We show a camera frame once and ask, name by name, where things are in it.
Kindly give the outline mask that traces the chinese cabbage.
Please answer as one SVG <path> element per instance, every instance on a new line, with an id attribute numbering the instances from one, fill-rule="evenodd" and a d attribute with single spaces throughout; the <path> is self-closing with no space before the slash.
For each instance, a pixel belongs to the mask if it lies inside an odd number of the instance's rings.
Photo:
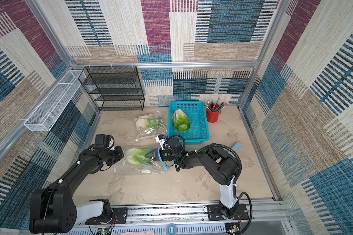
<path id="1" fill-rule="evenodd" d="M 172 119 L 176 131 L 185 132 L 190 129 L 191 121 L 181 109 L 177 109 L 173 113 Z"/>
<path id="2" fill-rule="evenodd" d="M 152 147 L 143 147 L 143 148 L 130 148 L 124 152 L 124 157 L 127 162 L 133 165 L 141 164 L 152 164 L 146 162 L 146 153 L 151 151 Z"/>

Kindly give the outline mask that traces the blue-zip clear bag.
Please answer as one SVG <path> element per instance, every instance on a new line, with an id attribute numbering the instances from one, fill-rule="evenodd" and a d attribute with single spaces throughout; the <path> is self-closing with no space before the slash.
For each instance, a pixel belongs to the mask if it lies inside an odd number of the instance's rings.
<path id="1" fill-rule="evenodd" d="M 160 157 L 159 148 L 153 146 L 129 146 L 123 149 L 124 157 L 114 167 L 119 175 L 162 174 L 168 171 Z"/>

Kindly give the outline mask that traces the pink-zip dotted bag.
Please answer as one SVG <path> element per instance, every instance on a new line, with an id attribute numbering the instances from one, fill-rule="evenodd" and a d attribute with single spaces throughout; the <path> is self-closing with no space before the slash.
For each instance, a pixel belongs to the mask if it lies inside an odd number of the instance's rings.
<path id="1" fill-rule="evenodd" d="M 164 121 L 163 113 L 160 111 L 135 117 L 134 122 L 138 132 L 135 141 L 167 133 L 166 122 Z"/>

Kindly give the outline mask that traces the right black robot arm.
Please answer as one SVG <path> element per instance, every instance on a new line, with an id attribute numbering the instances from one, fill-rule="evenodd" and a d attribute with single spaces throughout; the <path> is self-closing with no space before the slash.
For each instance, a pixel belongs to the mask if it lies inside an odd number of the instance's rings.
<path id="1" fill-rule="evenodd" d="M 146 163 L 160 162 L 167 170 L 166 162 L 172 162 L 176 171 L 202 166 L 218 183 L 220 200 L 217 205 L 207 205 L 203 211 L 210 221 L 230 220 L 226 226 L 229 235 L 242 235 L 250 227 L 253 219 L 253 209 L 250 196 L 246 192 L 236 194 L 237 180 L 242 172 L 242 163 L 238 154 L 228 146 L 210 144 L 198 150 L 187 151 L 186 140 L 181 135 L 156 137 L 159 148 L 146 151 Z M 245 196 L 249 208 L 240 203 Z"/>

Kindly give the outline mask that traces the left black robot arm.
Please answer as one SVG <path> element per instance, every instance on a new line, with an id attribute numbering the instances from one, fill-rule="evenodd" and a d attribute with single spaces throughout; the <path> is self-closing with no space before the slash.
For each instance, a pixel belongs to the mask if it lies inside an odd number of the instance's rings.
<path id="1" fill-rule="evenodd" d="M 96 135 L 95 142 L 79 154 L 77 161 L 59 179 L 32 194 L 29 217 L 32 234 L 67 233 L 76 224 L 89 220 L 98 223 L 113 221 L 114 212 L 107 199 L 76 206 L 73 194 L 89 174 L 123 159 L 121 147 L 114 144 L 111 135 Z"/>

